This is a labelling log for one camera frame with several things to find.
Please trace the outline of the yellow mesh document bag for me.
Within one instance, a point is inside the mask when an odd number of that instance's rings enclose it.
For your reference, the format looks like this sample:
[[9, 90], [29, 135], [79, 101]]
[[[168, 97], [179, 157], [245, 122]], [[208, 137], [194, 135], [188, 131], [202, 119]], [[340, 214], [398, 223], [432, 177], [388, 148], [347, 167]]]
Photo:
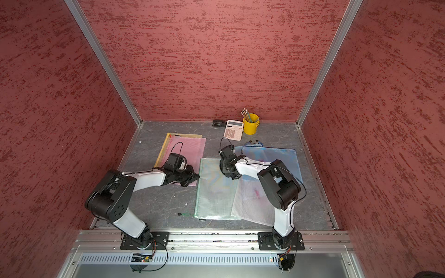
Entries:
[[168, 145], [170, 144], [170, 141], [173, 137], [202, 138], [202, 135], [201, 134], [182, 134], [182, 133], [175, 133], [175, 132], [167, 133], [154, 167], [161, 166], [162, 158], [165, 155]]

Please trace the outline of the green mesh document bag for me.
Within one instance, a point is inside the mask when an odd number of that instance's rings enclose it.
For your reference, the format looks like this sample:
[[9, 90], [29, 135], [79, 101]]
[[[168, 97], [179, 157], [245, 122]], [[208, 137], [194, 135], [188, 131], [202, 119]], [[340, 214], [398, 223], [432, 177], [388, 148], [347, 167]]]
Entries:
[[240, 220], [240, 217], [232, 215], [238, 181], [222, 174], [220, 160], [202, 158], [199, 175], [194, 213], [178, 213], [177, 215], [201, 220]]

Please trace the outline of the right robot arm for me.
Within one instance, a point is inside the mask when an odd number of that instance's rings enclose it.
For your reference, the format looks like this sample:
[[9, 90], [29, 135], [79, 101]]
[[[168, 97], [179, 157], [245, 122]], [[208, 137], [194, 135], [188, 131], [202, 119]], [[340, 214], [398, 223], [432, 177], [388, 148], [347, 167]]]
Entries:
[[279, 159], [260, 162], [245, 155], [237, 155], [235, 147], [226, 146], [219, 150], [220, 170], [232, 180], [243, 176], [256, 178], [266, 197], [275, 208], [275, 221], [271, 237], [277, 249], [288, 249], [296, 235], [293, 224], [294, 206], [300, 201], [299, 194], [304, 184], [295, 177]]

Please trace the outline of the pink mesh document bag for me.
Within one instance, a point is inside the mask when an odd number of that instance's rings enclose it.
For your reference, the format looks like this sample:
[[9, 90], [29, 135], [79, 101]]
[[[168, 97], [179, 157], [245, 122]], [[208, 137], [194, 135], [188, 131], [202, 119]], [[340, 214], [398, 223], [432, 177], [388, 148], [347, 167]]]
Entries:
[[194, 168], [194, 172], [199, 174], [200, 160], [203, 158], [205, 149], [205, 138], [185, 138], [185, 137], [173, 137], [168, 145], [165, 155], [162, 158], [161, 166], [166, 162], [172, 148], [173, 153], [183, 155], [188, 165]]

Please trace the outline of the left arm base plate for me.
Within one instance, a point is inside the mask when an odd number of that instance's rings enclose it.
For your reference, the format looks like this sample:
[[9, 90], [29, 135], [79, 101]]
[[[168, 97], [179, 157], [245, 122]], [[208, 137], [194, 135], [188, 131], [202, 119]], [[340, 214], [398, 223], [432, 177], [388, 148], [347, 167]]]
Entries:
[[169, 236], [169, 232], [151, 231], [134, 238], [122, 232], [120, 249], [134, 251], [165, 250]]

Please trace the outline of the dark grey cloth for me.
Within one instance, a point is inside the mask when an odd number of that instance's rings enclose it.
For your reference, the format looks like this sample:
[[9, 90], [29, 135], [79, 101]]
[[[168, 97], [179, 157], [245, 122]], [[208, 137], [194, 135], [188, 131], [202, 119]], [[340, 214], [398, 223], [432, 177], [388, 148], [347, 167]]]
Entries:
[[234, 173], [233, 165], [231, 165], [223, 158], [221, 158], [220, 160], [220, 170], [225, 177], [232, 178], [232, 175]]

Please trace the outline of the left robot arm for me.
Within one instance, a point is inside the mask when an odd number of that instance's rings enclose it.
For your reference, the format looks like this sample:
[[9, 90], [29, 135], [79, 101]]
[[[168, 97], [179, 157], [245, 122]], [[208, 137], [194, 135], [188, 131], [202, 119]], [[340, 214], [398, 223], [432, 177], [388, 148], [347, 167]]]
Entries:
[[163, 167], [135, 173], [109, 170], [87, 198], [85, 207], [95, 217], [106, 220], [121, 230], [134, 247], [143, 250], [150, 246], [152, 236], [148, 224], [129, 208], [133, 193], [168, 184], [188, 186], [199, 178], [199, 174], [190, 165], [184, 170]]

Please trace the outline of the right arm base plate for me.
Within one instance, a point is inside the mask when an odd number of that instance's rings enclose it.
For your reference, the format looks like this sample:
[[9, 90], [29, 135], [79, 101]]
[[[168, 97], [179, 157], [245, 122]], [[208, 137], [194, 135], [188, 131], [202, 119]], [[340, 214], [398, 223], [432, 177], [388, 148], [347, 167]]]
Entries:
[[294, 251], [305, 250], [302, 234], [296, 231], [285, 237], [275, 232], [259, 232], [258, 245], [260, 250], [287, 251], [289, 248]]

